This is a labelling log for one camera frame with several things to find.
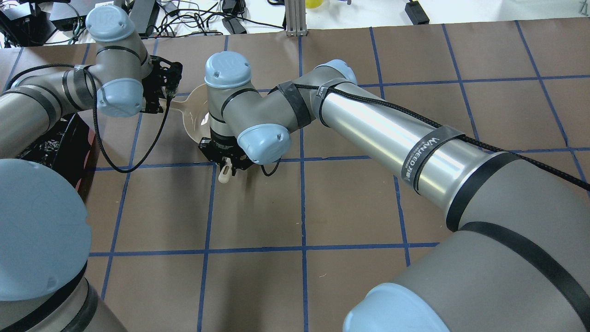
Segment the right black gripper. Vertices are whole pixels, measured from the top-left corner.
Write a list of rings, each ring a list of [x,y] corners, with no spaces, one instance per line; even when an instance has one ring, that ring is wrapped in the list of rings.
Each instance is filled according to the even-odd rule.
[[[232,176],[238,170],[247,170],[254,164],[238,145],[236,137],[222,135],[214,130],[209,133],[210,137],[202,137],[198,143],[198,148],[207,160],[221,168],[228,166]]]

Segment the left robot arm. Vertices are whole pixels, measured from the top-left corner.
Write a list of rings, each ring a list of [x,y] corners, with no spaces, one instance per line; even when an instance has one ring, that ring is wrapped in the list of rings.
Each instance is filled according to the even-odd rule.
[[[95,65],[16,74],[1,94],[1,330],[124,332],[86,276],[91,228],[78,193],[99,113],[167,114],[178,62],[150,55],[127,12],[88,13]]]

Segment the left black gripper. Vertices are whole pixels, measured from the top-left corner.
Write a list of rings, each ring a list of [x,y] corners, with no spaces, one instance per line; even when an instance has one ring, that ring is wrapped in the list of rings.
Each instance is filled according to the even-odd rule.
[[[176,97],[183,77],[183,65],[157,55],[148,55],[150,73],[142,79],[143,105],[141,113],[164,113]]]

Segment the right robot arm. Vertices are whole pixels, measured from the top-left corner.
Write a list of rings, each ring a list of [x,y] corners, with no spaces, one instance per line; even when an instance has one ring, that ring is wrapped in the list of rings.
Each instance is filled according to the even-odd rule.
[[[235,51],[205,63],[215,151],[277,162],[313,121],[334,130],[444,214],[451,235],[372,288],[344,332],[587,332],[587,182],[479,142],[360,88],[341,59],[261,96]]]

